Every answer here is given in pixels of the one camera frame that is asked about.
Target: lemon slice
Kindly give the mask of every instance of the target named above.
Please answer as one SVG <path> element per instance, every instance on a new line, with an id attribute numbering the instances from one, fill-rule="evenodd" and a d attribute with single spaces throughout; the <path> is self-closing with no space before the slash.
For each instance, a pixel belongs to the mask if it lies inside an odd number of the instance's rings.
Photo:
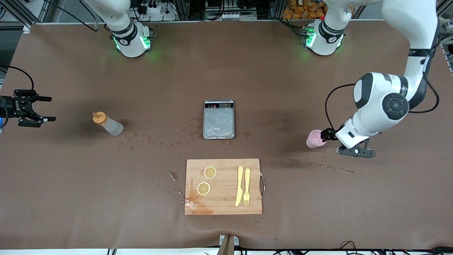
<path id="1" fill-rule="evenodd" d="M 197 192 L 202 196 L 206 196 L 210 191 L 211 191 L 211 185 L 209 185 L 209 183 L 207 183 L 207 182 L 201 182 L 197 186 Z"/>
<path id="2" fill-rule="evenodd" d="M 214 179 L 214 177 L 217 175 L 217 170 L 215 167 L 208 166 L 204 169 L 204 176 L 206 179 Z"/>

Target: table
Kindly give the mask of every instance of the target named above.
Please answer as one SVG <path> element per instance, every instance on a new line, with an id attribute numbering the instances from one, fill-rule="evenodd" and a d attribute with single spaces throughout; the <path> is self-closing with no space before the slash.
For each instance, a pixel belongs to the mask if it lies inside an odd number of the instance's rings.
<path id="1" fill-rule="evenodd" d="M 440 49 L 429 73 L 439 108 L 373 137 L 376 158 L 337 155 L 338 142 L 305 146 L 328 126 L 331 89 L 370 71 L 402 74 L 408 48 L 383 21 L 351 22 L 327 57 L 278 22 L 198 22 L 161 24 L 152 52 L 127 59 L 107 31 L 33 25 L 12 65 L 53 97 L 35 110 L 57 121 L 11 119 L 0 137 L 0 248 L 203 247 L 223 234 L 260 249 L 453 246 L 452 76 Z M 2 94 L 28 87 L 9 71 Z M 203 102 L 218 98 L 236 102 L 230 142 L 200 138 Z M 418 110 L 433 103 L 428 91 Z M 124 135 L 92 123 L 95 111 Z M 355 111 L 351 88 L 329 101 L 336 126 Z M 203 158 L 259 158 L 263 214 L 185 216 L 185 161 Z"/>

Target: pink cup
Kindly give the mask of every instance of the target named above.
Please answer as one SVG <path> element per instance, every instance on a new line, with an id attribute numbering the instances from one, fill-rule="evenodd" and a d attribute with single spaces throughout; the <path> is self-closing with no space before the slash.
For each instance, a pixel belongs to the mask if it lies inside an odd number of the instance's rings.
<path id="1" fill-rule="evenodd" d="M 315 129 L 310 132 L 310 134 L 307 137 L 306 143 L 310 149 L 316 149 L 326 144 L 326 142 L 323 142 L 323 140 L 321 139 L 321 130 L 319 129 Z"/>

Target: wooden cutting board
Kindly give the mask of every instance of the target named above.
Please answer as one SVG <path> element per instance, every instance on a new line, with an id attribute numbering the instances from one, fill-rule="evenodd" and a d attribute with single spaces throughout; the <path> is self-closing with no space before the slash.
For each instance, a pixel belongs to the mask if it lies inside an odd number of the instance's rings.
<path id="1" fill-rule="evenodd" d="M 213 179 L 204 176 L 204 169 L 213 166 L 217 175 Z M 249 205 L 245 206 L 243 197 L 238 207 L 235 206 L 237 195 L 238 167 L 244 167 L 242 190 L 245 192 L 245 172 L 250 168 Z M 211 186 L 210 192 L 202 196 L 197 192 L 201 182 Z M 226 214 L 262 214 L 260 191 L 259 159 L 189 159 L 187 160 L 185 215 L 226 215 Z"/>

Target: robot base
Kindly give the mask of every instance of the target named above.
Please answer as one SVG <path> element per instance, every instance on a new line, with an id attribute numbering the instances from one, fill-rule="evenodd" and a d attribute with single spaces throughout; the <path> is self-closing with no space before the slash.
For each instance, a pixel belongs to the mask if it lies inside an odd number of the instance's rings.
<path id="1" fill-rule="evenodd" d="M 320 23 L 321 20 L 317 20 L 311 24 L 308 24 L 306 31 L 302 31 L 302 34 L 308 36 L 307 38 L 302 38 L 302 45 L 304 48 L 308 48 L 318 55 L 328 56 L 334 53 L 335 50 L 340 47 L 343 35 L 340 37 L 340 39 L 331 37 L 331 39 L 335 41 L 333 43 L 328 43 L 325 38 L 320 35 Z"/>
<path id="2" fill-rule="evenodd" d="M 134 22 L 134 24 L 137 26 L 138 33 L 129 45 L 121 45 L 115 40 L 118 52 L 121 52 L 128 58 L 136 58 L 144 52 L 151 52 L 153 43 L 154 31 L 140 22 Z"/>

